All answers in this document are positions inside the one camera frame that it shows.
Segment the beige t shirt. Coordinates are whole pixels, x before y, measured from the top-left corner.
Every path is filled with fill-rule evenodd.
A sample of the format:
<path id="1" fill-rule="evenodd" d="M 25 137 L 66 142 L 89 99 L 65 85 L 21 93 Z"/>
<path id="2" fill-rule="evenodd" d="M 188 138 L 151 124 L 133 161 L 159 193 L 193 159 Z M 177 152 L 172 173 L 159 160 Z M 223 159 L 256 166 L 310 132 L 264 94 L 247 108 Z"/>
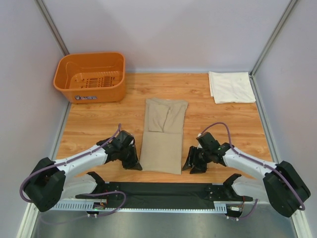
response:
<path id="1" fill-rule="evenodd" d="M 140 163 L 144 171 L 180 175 L 188 102 L 146 99 Z"/>

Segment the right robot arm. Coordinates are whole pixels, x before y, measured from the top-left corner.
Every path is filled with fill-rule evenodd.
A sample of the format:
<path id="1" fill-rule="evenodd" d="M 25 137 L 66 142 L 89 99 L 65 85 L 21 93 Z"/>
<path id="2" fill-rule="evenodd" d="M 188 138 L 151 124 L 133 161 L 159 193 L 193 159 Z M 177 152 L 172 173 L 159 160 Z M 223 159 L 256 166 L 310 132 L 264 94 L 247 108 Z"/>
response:
<path id="1" fill-rule="evenodd" d="M 311 192 L 287 161 L 273 163 L 243 153 L 230 141 L 220 144 L 209 132 L 199 134 L 198 146 L 191 146 L 183 170 L 191 174 L 207 171 L 208 163 L 221 164 L 242 171 L 224 182 L 223 194 L 229 200 L 238 196 L 268 202 L 280 215 L 291 217 L 304 209 Z"/>

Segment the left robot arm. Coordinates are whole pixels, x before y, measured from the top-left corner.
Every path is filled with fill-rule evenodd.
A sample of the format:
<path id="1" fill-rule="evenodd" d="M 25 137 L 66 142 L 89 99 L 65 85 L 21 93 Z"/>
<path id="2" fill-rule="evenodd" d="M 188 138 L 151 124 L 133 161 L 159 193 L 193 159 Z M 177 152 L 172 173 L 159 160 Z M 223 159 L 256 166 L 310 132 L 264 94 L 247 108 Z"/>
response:
<path id="1" fill-rule="evenodd" d="M 118 130 L 112 137 L 74 156 L 56 161 L 48 157 L 41 159 L 22 183 L 20 196 L 41 212 L 74 196 L 104 199 L 107 193 L 105 181 L 88 170 L 116 160 L 121 162 L 124 169 L 142 170 L 135 138 L 125 130 Z"/>

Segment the folded white t shirt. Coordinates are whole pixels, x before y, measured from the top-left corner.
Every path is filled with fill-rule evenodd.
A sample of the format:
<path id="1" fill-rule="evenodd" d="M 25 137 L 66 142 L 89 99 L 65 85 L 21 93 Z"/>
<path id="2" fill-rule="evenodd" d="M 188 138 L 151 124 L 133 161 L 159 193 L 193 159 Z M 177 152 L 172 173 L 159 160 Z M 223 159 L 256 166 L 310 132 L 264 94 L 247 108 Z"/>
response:
<path id="1" fill-rule="evenodd" d="M 210 94 L 216 104 L 255 103 L 248 72 L 209 72 Z"/>

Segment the orange plastic basket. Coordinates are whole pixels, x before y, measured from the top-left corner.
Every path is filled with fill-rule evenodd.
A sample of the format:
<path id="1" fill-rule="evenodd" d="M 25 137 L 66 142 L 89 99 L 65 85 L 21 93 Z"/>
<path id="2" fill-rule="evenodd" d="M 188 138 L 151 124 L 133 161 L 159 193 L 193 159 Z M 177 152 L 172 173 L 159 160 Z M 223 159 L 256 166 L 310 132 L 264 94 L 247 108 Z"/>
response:
<path id="1" fill-rule="evenodd" d="M 73 104 L 121 101 L 125 57 L 118 52 L 70 54 L 58 63 L 53 85 Z"/>

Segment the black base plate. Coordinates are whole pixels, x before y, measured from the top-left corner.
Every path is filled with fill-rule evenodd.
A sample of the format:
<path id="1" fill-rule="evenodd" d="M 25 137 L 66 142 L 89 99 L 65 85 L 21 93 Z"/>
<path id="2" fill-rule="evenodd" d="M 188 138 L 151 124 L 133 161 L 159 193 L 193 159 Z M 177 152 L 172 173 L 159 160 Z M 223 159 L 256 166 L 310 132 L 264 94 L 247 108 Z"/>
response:
<path id="1" fill-rule="evenodd" d="M 239 196 L 227 185 L 212 183 L 109 182 L 96 193 L 122 191 L 127 199 L 123 208 L 213 209 L 215 201 L 252 201 Z"/>

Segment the left aluminium frame post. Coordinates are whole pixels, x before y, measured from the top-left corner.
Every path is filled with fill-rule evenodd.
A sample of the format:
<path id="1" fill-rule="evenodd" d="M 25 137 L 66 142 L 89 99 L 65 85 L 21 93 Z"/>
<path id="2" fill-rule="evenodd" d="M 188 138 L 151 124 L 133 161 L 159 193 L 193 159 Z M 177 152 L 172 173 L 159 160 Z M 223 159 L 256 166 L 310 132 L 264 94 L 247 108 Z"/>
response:
<path id="1" fill-rule="evenodd" d="M 43 0 L 34 0 L 35 4 L 37 5 L 39 11 L 41 12 L 48 28 L 50 29 L 56 43 L 58 44 L 59 48 L 61 49 L 64 56 L 69 55 L 69 50 L 67 49 L 67 46 L 62 39 L 62 36 L 59 33 L 59 30 L 57 29 L 54 20 L 49 13 L 49 10 Z"/>

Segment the aluminium frame post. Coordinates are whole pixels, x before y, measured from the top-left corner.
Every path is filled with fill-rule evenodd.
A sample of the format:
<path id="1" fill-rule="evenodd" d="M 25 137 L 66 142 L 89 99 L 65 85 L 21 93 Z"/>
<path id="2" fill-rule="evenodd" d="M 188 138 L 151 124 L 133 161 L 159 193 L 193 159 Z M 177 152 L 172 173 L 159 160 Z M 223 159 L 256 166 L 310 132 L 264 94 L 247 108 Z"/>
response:
<path id="1" fill-rule="evenodd" d="M 62 36 L 59 33 L 59 30 L 57 29 L 54 20 L 49 13 L 49 10 L 43 0 L 34 0 L 35 4 L 37 5 L 39 11 L 41 12 L 48 28 L 50 29 L 56 43 L 58 44 L 59 48 L 61 49 L 64 56 L 69 55 L 69 50 L 67 49 L 67 46 L 62 39 Z"/>
<path id="2" fill-rule="evenodd" d="M 280 32 L 282 31 L 284 25 L 286 24 L 288 18 L 290 17 L 291 13 L 293 12 L 296 5 L 299 3 L 299 0 L 290 0 L 287 4 L 286 9 L 284 10 L 282 16 L 278 20 L 273 32 L 271 33 L 267 43 L 265 44 L 263 50 L 261 51 L 260 56 L 258 57 L 253 69 L 250 71 L 249 75 L 254 77 L 256 72 L 259 70 L 261 64 L 263 63 L 266 55 L 269 53 L 270 49 L 272 48 L 273 44 L 277 40 Z"/>

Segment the right aluminium frame post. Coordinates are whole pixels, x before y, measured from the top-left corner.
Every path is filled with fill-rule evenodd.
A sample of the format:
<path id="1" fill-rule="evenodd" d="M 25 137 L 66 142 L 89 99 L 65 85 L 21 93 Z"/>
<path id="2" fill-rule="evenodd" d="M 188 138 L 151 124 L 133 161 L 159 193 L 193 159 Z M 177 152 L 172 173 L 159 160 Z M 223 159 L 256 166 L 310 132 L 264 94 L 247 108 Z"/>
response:
<path id="1" fill-rule="evenodd" d="M 253 69 L 250 71 L 249 75 L 254 77 L 256 72 L 259 70 L 261 64 L 263 63 L 266 55 L 269 53 L 270 49 L 272 48 L 273 44 L 277 40 L 280 32 L 282 31 L 284 25 L 286 24 L 288 18 L 290 17 L 291 13 L 293 12 L 296 5 L 299 3 L 299 0 L 290 0 L 287 4 L 286 9 L 284 10 L 282 16 L 278 20 L 273 32 L 271 33 L 267 43 L 265 44 L 263 50 L 261 51 L 260 56 L 258 57 Z"/>

